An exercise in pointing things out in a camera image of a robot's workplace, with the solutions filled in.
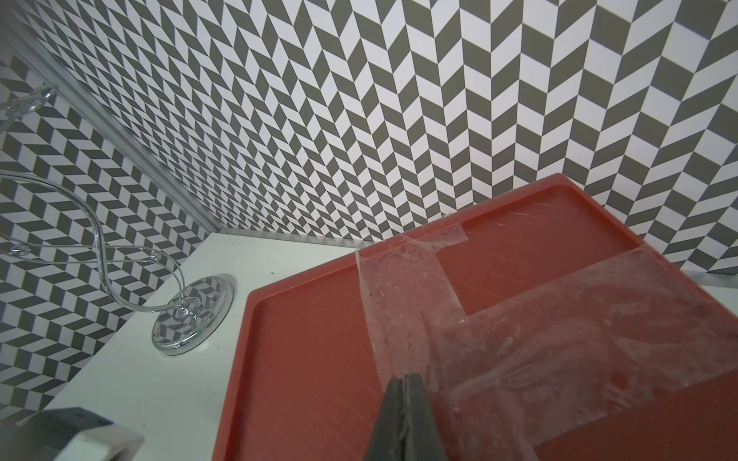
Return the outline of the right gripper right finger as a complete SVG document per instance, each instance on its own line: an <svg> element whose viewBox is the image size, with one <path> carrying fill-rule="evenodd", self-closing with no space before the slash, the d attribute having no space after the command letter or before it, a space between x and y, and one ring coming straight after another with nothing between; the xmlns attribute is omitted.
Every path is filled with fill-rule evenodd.
<svg viewBox="0 0 738 461"><path fill-rule="evenodd" d="M421 376L404 376L403 399L403 459L446 460L447 453Z"/></svg>

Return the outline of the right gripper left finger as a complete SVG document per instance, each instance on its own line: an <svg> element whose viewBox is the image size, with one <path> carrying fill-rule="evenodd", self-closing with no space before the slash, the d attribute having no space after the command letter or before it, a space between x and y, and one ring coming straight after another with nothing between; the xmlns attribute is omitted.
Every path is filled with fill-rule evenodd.
<svg viewBox="0 0 738 461"><path fill-rule="evenodd" d="M403 460L405 398L403 380L392 378L372 430L364 461Z"/></svg>

